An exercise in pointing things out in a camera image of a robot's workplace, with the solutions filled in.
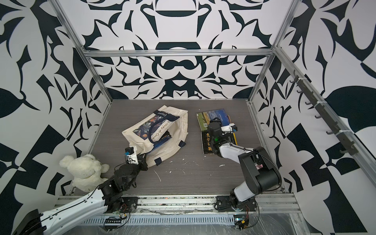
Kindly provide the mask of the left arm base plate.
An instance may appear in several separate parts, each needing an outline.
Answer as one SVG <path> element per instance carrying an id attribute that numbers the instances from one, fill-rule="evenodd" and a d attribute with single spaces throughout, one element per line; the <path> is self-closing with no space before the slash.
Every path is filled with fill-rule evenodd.
<path id="1" fill-rule="evenodd" d="M 105 205 L 107 206 L 106 213 L 133 212 L 138 207 L 138 200 L 139 198 L 135 196 L 120 197 L 118 199 L 108 199 L 105 201 Z"/>

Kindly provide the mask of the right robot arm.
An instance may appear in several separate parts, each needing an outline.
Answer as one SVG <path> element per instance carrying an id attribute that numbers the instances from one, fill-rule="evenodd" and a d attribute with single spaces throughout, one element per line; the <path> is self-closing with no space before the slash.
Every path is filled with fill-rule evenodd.
<path id="1" fill-rule="evenodd" d="M 225 136 L 238 130 L 230 123 L 223 126 L 219 118 L 209 122 L 211 148 L 221 158 L 240 164 L 244 182 L 234 188 L 230 194 L 233 205 L 243 203 L 273 187 L 282 185 L 282 177 L 278 168 L 263 147 L 246 148 L 233 144 Z"/>

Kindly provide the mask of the cream canvas tote bag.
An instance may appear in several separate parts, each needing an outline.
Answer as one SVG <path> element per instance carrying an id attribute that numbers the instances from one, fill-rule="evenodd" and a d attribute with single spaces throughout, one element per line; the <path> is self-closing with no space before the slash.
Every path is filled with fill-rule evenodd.
<path id="1" fill-rule="evenodd" d="M 166 131 L 172 138 L 148 154 Z M 129 146 L 137 147 L 137 155 L 146 154 L 148 167 L 160 165 L 186 145 L 188 111 L 164 105 L 122 131 L 122 135 L 129 142 Z"/>

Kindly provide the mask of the green landscape cover book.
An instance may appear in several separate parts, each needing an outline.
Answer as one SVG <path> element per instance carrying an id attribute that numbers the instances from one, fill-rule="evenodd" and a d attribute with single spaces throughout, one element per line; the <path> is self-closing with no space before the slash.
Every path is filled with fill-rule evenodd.
<path id="1" fill-rule="evenodd" d="M 220 119 L 223 126 L 229 125 L 230 120 L 224 109 L 217 109 L 196 114 L 201 131 L 207 131 L 211 120 Z"/>

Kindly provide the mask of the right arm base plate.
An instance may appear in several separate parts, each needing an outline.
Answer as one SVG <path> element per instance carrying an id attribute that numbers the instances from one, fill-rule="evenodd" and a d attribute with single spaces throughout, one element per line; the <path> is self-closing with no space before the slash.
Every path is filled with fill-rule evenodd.
<path id="1" fill-rule="evenodd" d="M 254 198 L 240 202 L 234 195 L 217 196 L 214 204 L 214 209 L 219 212 L 254 212 L 257 207 Z"/>

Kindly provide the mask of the black spine book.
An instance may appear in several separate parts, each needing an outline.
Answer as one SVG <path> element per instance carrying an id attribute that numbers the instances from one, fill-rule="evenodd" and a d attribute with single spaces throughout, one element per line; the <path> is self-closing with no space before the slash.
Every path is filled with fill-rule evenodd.
<path id="1" fill-rule="evenodd" d="M 223 138 L 231 142 L 232 144 L 237 144 L 237 138 L 234 133 L 225 133 Z M 202 148 L 204 154 L 213 154 L 211 147 L 211 139 L 208 130 L 201 132 Z"/>

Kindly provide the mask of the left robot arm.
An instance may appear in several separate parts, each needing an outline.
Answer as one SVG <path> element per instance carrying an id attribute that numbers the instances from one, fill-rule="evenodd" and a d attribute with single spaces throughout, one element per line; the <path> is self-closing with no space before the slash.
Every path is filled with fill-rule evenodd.
<path id="1" fill-rule="evenodd" d="M 135 188 L 136 178 L 147 171 L 146 154 L 139 154 L 115 170 L 114 175 L 95 190 L 81 198 L 56 209 L 39 212 L 37 209 L 26 214 L 15 235 L 62 235 L 92 216 L 106 212 L 124 212 L 130 208 L 122 199 L 123 193 Z"/>

